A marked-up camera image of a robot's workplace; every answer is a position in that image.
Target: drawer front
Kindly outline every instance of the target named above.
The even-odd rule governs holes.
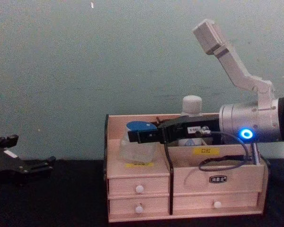
[[[255,207],[258,193],[232,193],[207,196],[174,197],[174,210],[218,209],[226,207]]]
[[[221,180],[219,176],[223,176],[225,181],[218,183]],[[263,176],[264,165],[241,166],[218,172],[204,172],[198,167],[175,168],[174,193],[261,192]]]
[[[168,177],[109,179],[109,195],[168,193]]]
[[[110,214],[150,214],[168,212],[168,197],[110,200]]]

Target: blue jar lid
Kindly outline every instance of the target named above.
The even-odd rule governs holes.
[[[140,121],[128,122],[126,124],[126,127],[130,131],[143,131],[143,130],[157,129],[157,127],[152,123],[140,122]]]

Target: wooden organizer box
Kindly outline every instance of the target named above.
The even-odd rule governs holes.
[[[264,160],[232,170],[204,172],[201,161],[210,157],[242,155],[243,147],[207,145],[168,147],[158,144],[151,163],[135,165],[119,158],[120,139],[130,121],[155,122],[156,118],[172,119],[178,114],[115,115],[106,117],[104,180],[107,189],[108,221],[138,221],[172,218],[195,218],[228,215],[262,214],[264,210],[268,168]],[[215,149],[204,155],[202,148]],[[233,161],[213,164],[217,168]],[[226,182],[213,183],[210,178],[226,177]]]

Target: black table surface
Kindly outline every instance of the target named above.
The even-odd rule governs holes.
[[[270,159],[264,215],[113,223],[111,226],[284,227],[284,159]],[[103,161],[59,160],[49,179],[0,185],[0,227],[108,226]]]

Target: white bottle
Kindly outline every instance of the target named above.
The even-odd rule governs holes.
[[[201,116],[202,111],[202,98],[198,96],[185,96],[182,101],[182,113],[181,116]],[[179,140],[179,146],[201,146],[202,138],[193,138],[193,139],[182,139]]]

